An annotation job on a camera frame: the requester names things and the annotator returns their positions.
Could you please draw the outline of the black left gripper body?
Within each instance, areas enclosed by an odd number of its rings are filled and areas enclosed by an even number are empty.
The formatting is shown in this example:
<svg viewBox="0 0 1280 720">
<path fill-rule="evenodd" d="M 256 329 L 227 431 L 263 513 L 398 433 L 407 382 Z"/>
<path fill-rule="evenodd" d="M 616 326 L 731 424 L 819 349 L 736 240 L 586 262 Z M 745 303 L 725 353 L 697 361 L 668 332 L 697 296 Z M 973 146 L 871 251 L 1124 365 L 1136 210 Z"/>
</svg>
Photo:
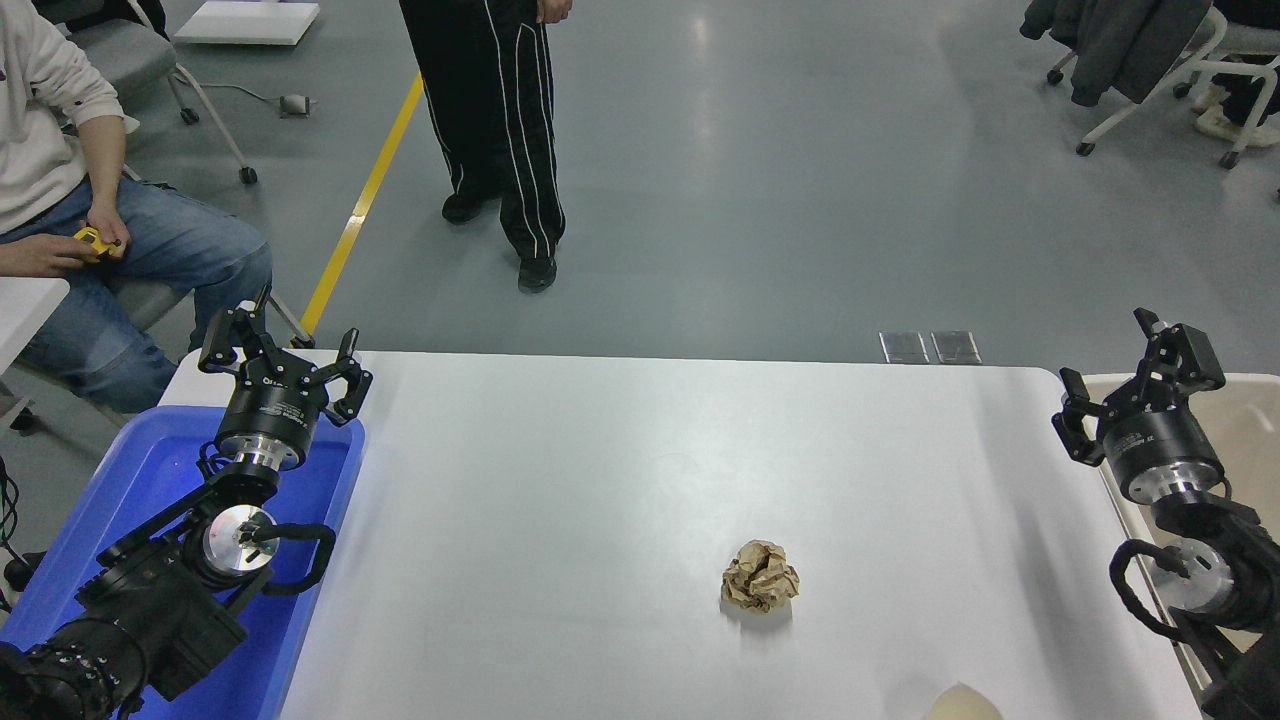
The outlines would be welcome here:
<svg viewBox="0 0 1280 720">
<path fill-rule="evenodd" d="M 283 443 L 292 454 L 308 452 L 329 396 L 324 387 L 303 388 L 300 382 L 298 375 L 278 380 L 265 370 L 241 366 L 216 433 L 219 450 L 232 454 L 241 439 L 262 437 Z"/>
</svg>

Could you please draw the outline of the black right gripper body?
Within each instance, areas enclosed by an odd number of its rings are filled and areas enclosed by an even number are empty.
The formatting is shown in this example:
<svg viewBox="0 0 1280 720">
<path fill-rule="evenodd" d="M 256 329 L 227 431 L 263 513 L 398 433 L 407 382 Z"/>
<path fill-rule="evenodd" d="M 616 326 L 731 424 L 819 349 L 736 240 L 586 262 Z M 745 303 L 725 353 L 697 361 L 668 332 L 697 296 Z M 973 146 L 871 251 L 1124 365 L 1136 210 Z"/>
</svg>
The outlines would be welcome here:
<svg viewBox="0 0 1280 720">
<path fill-rule="evenodd" d="M 1098 439 L 1123 493 L 1207 492 L 1224 466 L 1188 406 L 1103 407 Z"/>
</svg>

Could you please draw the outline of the person's right hand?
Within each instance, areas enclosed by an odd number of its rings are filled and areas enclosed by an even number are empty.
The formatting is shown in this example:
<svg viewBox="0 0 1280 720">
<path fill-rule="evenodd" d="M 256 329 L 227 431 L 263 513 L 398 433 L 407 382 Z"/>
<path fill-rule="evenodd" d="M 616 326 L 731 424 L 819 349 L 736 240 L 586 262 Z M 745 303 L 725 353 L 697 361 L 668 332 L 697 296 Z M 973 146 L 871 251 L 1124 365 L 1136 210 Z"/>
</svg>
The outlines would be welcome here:
<svg viewBox="0 0 1280 720">
<path fill-rule="evenodd" d="M 1 277 L 58 278 L 97 259 L 83 240 L 37 233 L 1 243 Z"/>
</svg>

